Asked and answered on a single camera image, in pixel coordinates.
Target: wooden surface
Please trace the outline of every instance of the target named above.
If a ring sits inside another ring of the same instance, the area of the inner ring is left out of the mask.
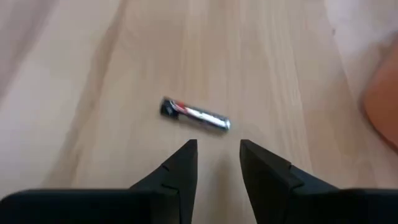
[[[0,2],[0,195],[126,188],[198,139],[194,223],[254,223],[251,139],[339,187],[398,187],[360,97],[397,0]],[[223,136],[159,116],[170,96],[229,116]]]

